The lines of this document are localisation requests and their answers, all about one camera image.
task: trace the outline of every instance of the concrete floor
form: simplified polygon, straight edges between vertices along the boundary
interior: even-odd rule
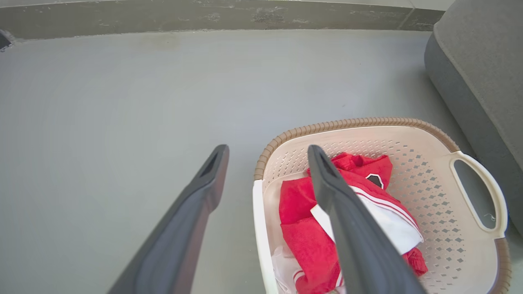
[[[220,143],[231,148],[227,181],[192,292],[264,292],[252,174],[274,136],[407,116],[470,153],[425,74],[428,37],[145,33],[29,41],[0,53],[0,292],[106,292]],[[523,240],[515,235],[511,246],[520,277]]]

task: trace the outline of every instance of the red garment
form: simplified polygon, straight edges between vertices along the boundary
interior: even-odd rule
[[[392,164],[383,155],[377,159],[342,153],[332,159],[341,176],[356,193],[380,207],[394,210],[417,228],[416,220],[394,197],[385,192]],[[280,220],[283,238],[305,275],[296,281],[300,294],[332,291],[343,283],[336,245],[311,214],[316,205],[310,177],[284,181],[280,191]],[[417,276],[428,271],[421,252],[413,248],[403,255]]]

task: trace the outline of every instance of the laundry basket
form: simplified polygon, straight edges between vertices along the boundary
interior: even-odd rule
[[[507,209],[490,173],[463,154],[441,130],[407,118],[331,121],[284,132],[261,154],[254,174],[253,208],[261,272],[267,293],[278,293],[271,255],[283,245],[278,213],[284,180],[305,177],[310,144],[332,157],[341,152],[388,155],[393,172],[387,192],[416,218],[425,242],[418,245],[429,272],[420,278],[428,293],[506,293],[510,259]],[[483,180],[494,203],[496,226],[485,227],[454,168],[467,163]]]

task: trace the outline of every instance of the brown basket rim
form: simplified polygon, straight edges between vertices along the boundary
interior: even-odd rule
[[[254,180],[263,179],[265,167],[274,150],[291,139],[332,130],[374,126],[405,126],[418,128],[435,136],[441,143],[443,143],[443,145],[445,145],[445,147],[447,147],[450,152],[456,152],[460,150],[458,145],[456,145],[456,143],[439,128],[431,125],[430,123],[415,118],[356,118],[321,122],[315,123],[314,125],[294,128],[276,136],[276,138],[267,144],[263,150],[263,153],[260,155],[254,171]],[[496,280],[494,281],[494,284],[488,293],[507,294],[510,288],[510,280],[512,278],[508,243],[506,238],[496,239],[494,242],[496,244],[498,256],[498,270]]]
[[[304,127],[295,128],[283,132],[276,136],[263,150],[254,170],[254,180],[263,179],[265,166],[274,150],[283,143],[298,137],[309,134],[322,133],[333,130],[351,129],[359,127],[374,127],[374,126],[404,126],[419,128],[429,132],[443,143],[450,152],[459,151],[456,143],[443,131],[437,127],[415,118],[402,117],[381,117],[381,118],[356,118],[356,119],[342,119],[329,122],[315,123]]]

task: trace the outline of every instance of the sofa cushion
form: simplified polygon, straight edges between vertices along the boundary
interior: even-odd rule
[[[523,232],[523,2],[457,0],[425,52],[432,82]]]

